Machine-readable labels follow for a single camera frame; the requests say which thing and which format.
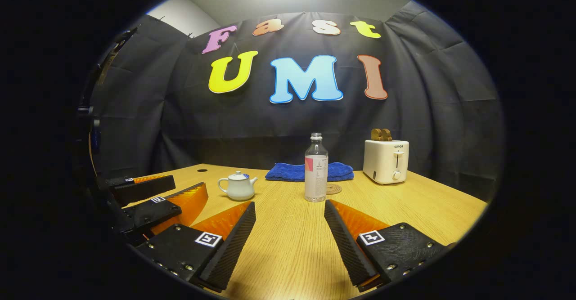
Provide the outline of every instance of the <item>folded towel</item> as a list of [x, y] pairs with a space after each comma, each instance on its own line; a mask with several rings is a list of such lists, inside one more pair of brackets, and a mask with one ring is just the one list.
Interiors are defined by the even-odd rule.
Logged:
[[[334, 162], [328, 164], [328, 181], [345, 181], [353, 179], [352, 167]], [[304, 164], [290, 165], [286, 163], [276, 163], [266, 174], [266, 179], [271, 181], [304, 182]]]

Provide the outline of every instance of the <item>wooden table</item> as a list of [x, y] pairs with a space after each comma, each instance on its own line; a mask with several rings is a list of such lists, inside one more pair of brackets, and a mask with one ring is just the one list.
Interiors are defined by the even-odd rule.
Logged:
[[[241, 203], [230, 200], [216, 185], [218, 179], [236, 170], [259, 178], [252, 198], [257, 215], [228, 288], [221, 295], [247, 300], [346, 300], [360, 294], [350, 282], [324, 220], [324, 202], [306, 201], [304, 183], [267, 181], [267, 170], [200, 164], [165, 172], [173, 175], [176, 189], [161, 196], [205, 182], [208, 202], [195, 224]], [[458, 241], [486, 206], [479, 199], [412, 172], [407, 173], [404, 183], [391, 185], [376, 184], [362, 171], [354, 171], [353, 180], [334, 183], [342, 191], [327, 199], [390, 225], [407, 222], [444, 245]]]

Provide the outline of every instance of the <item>teapot lid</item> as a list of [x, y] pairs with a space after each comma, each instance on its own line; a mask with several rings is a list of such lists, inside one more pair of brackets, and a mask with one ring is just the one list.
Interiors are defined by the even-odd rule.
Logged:
[[234, 180], [236, 180], [236, 181], [240, 181], [240, 180], [243, 180], [243, 179], [248, 179], [249, 177], [250, 177], [250, 175], [248, 175], [248, 174], [242, 174], [241, 171], [236, 171], [236, 173], [230, 175], [230, 176], [228, 177], [228, 179], [234, 179]]

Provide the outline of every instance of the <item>letter m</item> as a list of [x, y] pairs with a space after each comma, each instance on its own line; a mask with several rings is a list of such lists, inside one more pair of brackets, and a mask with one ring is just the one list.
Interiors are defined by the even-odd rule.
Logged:
[[278, 58], [272, 60], [270, 65], [276, 68], [276, 87], [270, 97], [271, 103], [289, 103], [294, 97], [288, 92], [288, 84], [292, 86], [300, 100], [306, 99], [316, 82], [316, 89], [312, 98], [317, 101], [335, 101], [344, 96], [336, 84], [334, 75], [334, 56], [315, 56], [310, 65], [303, 71], [292, 58]]

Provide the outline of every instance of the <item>bottle label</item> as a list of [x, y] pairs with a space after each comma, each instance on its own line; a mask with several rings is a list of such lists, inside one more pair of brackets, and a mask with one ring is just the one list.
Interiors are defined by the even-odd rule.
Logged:
[[305, 158], [304, 189], [307, 197], [321, 197], [326, 195], [326, 182], [328, 181], [328, 157], [312, 155]]

